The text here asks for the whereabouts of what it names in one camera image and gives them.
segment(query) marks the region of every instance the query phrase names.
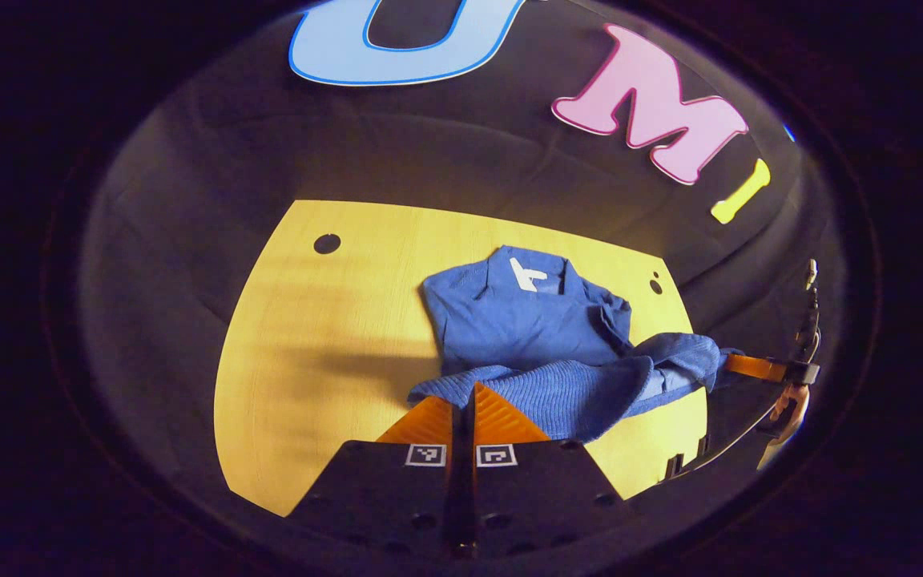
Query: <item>pink letter m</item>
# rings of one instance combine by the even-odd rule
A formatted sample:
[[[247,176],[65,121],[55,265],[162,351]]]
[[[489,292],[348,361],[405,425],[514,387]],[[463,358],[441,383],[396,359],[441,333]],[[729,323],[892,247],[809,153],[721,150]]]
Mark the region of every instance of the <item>pink letter m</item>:
[[[610,135],[619,129],[615,109],[634,92],[626,142],[645,147],[685,131],[671,145],[655,147],[651,160],[680,183],[695,183],[700,169],[733,136],[746,134],[747,122],[720,96],[683,103],[674,58],[621,26],[607,23],[604,30],[615,38],[611,56],[582,94],[554,101],[554,116],[595,135]]]

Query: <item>foam letter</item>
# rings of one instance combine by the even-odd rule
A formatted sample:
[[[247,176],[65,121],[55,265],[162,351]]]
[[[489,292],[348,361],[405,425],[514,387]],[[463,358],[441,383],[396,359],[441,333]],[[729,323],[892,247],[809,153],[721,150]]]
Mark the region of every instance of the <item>foam letter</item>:
[[[719,223],[728,225],[732,219],[736,218],[736,213],[740,211],[740,208],[743,208],[743,205],[753,198],[757,191],[771,182],[772,172],[768,170],[766,162],[758,158],[754,164],[754,174],[751,174],[747,182],[744,182],[726,200],[715,202],[714,207],[711,207],[711,216],[714,216]]]
[[[523,0],[462,0],[436,44],[384,48],[369,42],[380,0],[332,0],[309,10],[290,41],[290,68],[323,84],[418,84],[471,72],[505,40]]]
[[[595,135],[619,129],[615,109],[633,94],[627,145],[645,147],[685,131],[669,146],[651,151],[651,160],[664,174],[691,185],[700,169],[736,135],[746,134],[747,122],[720,96],[682,102],[675,59],[647,39],[607,23],[615,48],[597,75],[575,98],[554,101],[554,116]]]

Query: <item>screw hole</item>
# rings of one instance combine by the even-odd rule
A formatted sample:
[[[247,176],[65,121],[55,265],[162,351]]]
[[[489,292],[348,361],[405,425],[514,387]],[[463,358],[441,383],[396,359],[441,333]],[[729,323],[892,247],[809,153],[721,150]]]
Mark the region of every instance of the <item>screw hole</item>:
[[[615,497],[613,493],[601,493],[597,497],[594,497],[594,504],[600,507],[612,507],[618,503],[619,498]]]
[[[320,255],[329,255],[330,252],[336,251],[341,247],[341,238],[336,234],[324,234],[317,238],[312,248]]]
[[[417,514],[411,518],[411,526],[419,531],[433,529],[437,525],[437,518],[431,514]]]
[[[483,526],[487,529],[505,529],[512,523],[512,515],[488,514],[483,516]]]
[[[532,543],[518,543],[515,547],[508,549],[508,555],[522,555],[528,552],[536,551],[536,545]]]

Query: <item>blue towel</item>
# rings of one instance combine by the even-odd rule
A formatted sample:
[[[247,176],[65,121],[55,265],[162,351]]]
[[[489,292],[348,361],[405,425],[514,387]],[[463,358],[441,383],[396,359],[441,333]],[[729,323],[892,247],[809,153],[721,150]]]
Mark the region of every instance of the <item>blue towel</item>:
[[[481,366],[420,383],[409,402],[439,397],[464,408],[477,382],[497,391],[553,439],[590,442],[619,420],[706,387],[715,388],[728,352],[710,337],[660,333],[607,365],[555,361],[531,370]]]
[[[422,293],[445,376],[415,386],[408,401],[464,408],[481,382],[553,439],[593,441],[626,417],[710,391],[732,352],[686,333],[633,347],[629,303],[580,278],[568,259],[513,246],[426,278]]]

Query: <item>wooden table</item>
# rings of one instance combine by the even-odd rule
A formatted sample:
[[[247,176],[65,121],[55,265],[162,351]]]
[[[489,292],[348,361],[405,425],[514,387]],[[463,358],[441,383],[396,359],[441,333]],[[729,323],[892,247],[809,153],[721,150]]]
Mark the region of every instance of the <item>wooden table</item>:
[[[341,246],[318,253],[320,236]],[[631,342],[691,333],[663,260],[613,244],[486,216],[389,204],[298,200],[259,256],[216,376],[216,449],[234,493],[287,515],[349,439],[374,441],[439,376],[418,286],[503,244],[571,260],[633,307]],[[623,420],[586,448],[624,498],[696,456],[704,391]]]

